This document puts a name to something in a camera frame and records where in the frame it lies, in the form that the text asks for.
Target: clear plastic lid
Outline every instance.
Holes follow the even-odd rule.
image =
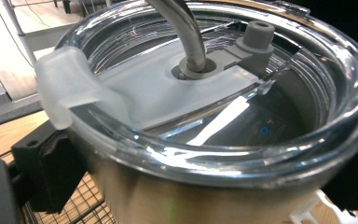
[[[290,4],[187,4],[212,62],[208,76],[184,76],[181,42],[152,7],[118,4],[80,22],[38,62],[53,124],[139,171],[218,187],[274,187],[356,152],[354,41]],[[274,28],[268,53],[238,44],[255,21]]]

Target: frosted silicone piece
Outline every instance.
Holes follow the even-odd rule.
[[[68,108],[92,102],[104,102],[103,110],[113,118],[145,129],[219,101],[258,80],[237,65],[202,80],[176,79],[171,71],[184,55],[181,43],[173,42],[101,73],[98,80],[80,49],[59,49],[36,66],[42,105],[60,129],[72,122]]]

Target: wire rack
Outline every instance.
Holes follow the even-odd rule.
[[[0,159],[13,161],[10,151],[0,155]],[[22,208],[26,223],[29,224],[116,224],[116,220],[103,200],[89,174],[85,174],[71,199],[59,214],[36,213],[26,204]]]

